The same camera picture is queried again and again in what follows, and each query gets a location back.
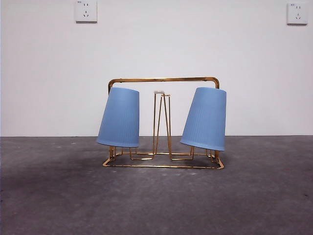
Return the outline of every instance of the blue cup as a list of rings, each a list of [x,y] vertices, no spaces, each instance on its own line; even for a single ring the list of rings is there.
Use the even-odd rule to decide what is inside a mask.
[[[97,142],[116,147],[139,146],[138,91],[111,88]]]
[[[196,89],[181,143],[212,150],[225,150],[226,92]]]

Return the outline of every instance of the gray floor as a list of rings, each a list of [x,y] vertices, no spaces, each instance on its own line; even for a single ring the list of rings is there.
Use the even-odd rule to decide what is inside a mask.
[[[107,150],[2,138],[1,234],[313,234],[313,136],[226,137],[223,170],[104,168]]]

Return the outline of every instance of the gold metal rack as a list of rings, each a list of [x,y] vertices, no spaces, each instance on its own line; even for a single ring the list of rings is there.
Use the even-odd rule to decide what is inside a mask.
[[[124,83],[124,82],[178,82],[178,81],[212,81],[215,83],[215,88],[220,88],[220,83],[218,79],[214,77],[185,77],[185,78],[120,78],[113,79],[109,82],[109,93],[111,87],[114,83]],[[157,129],[156,129],[156,104],[157,104],[157,95],[160,95],[160,106],[158,110],[158,119],[157,119]],[[158,140],[159,140],[159,127],[160,127],[160,116],[162,103],[164,104],[165,111],[165,122],[166,122],[166,131],[167,131],[167,143],[168,143],[168,152],[157,152]],[[117,153],[115,146],[110,146],[109,149],[109,158],[103,162],[102,166],[109,167],[167,167],[167,168],[193,168],[193,169],[223,169],[224,165],[219,157],[219,151],[213,149],[205,149],[205,153],[195,153],[195,147],[190,147],[189,153],[173,153],[172,152],[172,136],[171,136],[171,96],[165,94],[163,91],[155,91],[154,93],[154,123],[153,123],[153,147],[152,152],[132,152],[132,149],[129,148],[129,152],[124,152],[124,149],[121,149],[120,153]],[[193,165],[141,165],[141,164],[130,164],[130,165],[116,165],[109,164],[116,160],[116,157],[123,154],[129,154],[132,161],[135,160],[153,160],[155,155],[169,155],[172,161],[192,161],[195,155],[207,156],[212,163],[217,164],[218,166],[193,166]],[[144,158],[135,158],[133,155],[144,155]],[[189,158],[179,158],[177,156],[186,156]]]

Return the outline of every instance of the electrical outlet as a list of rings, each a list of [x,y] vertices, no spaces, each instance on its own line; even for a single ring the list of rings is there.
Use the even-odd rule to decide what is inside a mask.
[[[307,2],[288,3],[287,24],[307,24],[308,7]]]
[[[77,0],[75,20],[76,22],[97,22],[97,0]]]

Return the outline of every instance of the white outlet cover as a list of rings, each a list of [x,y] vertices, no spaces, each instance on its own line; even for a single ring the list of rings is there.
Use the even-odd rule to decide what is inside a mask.
[[[287,24],[307,24],[309,22],[309,4],[307,2],[289,2],[287,8]]]
[[[76,0],[76,22],[97,22],[97,0]]]

